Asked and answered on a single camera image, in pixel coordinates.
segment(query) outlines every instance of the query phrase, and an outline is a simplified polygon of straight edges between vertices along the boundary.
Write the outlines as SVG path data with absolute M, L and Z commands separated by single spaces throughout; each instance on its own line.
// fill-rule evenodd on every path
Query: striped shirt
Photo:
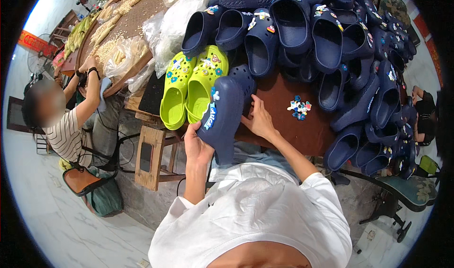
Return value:
M 66 110 L 59 123 L 53 127 L 43 128 L 43 131 L 46 133 L 48 143 L 60 157 L 78 162 L 84 167 L 90 165 L 91 153 L 83 150 L 82 146 L 92 149 L 91 137 L 89 133 L 77 127 L 76 108 Z

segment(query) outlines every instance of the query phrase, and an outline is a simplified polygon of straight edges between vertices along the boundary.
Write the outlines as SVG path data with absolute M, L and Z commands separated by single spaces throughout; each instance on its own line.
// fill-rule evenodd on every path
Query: floral chair cushion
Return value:
M 404 25 L 402 29 L 406 30 L 411 26 L 410 17 L 407 13 L 407 6 L 402 0 L 378 0 L 378 13 L 384 15 L 388 11 Z
M 409 203 L 404 203 L 406 203 L 406 206 L 410 210 L 415 212 L 422 211 L 426 206 L 433 205 L 437 198 L 435 179 L 414 175 L 408 180 L 403 180 L 397 176 L 380 176 L 375 179 L 392 187 L 402 196 L 406 197 Z

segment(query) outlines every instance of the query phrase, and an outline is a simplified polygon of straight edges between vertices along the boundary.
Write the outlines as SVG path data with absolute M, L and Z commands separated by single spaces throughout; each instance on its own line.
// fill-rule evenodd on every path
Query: black phone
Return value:
M 140 150 L 140 169 L 150 172 L 151 169 L 151 155 L 153 153 L 153 145 L 142 142 Z

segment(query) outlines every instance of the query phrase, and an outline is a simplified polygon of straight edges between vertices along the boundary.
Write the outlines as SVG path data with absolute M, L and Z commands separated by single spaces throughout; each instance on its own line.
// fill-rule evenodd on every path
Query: white t-shirt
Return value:
M 62 158 L 79 165 L 88 167 L 91 163 L 91 152 L 86 152 L 82 146 L 92 149 L 90 134 L 77 127 L 76 108 L 65 112 L 59 123 L 43 128 L 47 141 L 52 149 Z
M 217 182 L 196 205 L 177 197 L 157 228 L 148 258 L 153 268 L 206 267 L 236 246 L 279 242 L 298 249 L 312 268 L 344 268 L 349 225 L 330 181 L 310 175 L 302 185 L 262 163 L 213 169 Z

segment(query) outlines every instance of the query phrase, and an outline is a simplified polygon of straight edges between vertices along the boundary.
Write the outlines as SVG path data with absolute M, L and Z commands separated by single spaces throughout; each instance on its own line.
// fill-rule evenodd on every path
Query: hand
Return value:
M 196 133 L 200 128 L 201 122 L 190 124 L 184 136 L 184 146 L 188 164 L 207 165 L 212 157 L 214 149 L 203 142 Z
M 279 134 L 279 131 L 274 128 L 271 115 L 265 109 L 264 102 L 256 95 L 251 95 L 251 97 L 254 100 L 251 103 L 254 109 L 247 118 L 241 117 L 241 123 L 255 135 L 263 137 L 270 142 L 275 135 Z
M 98 67 L 98 61 L 96 60 L 98 55 L 91 56 L 88 60 L 79 68 L 79 72 L 87 72 L 90 68 Z
M 417 95 L 417 92 L 415 91 L 412 91 L 411 92 L 411 97 L 413 98 L 413 105 L 416 105 L 417 101 L 418 101 L 418 95 Z

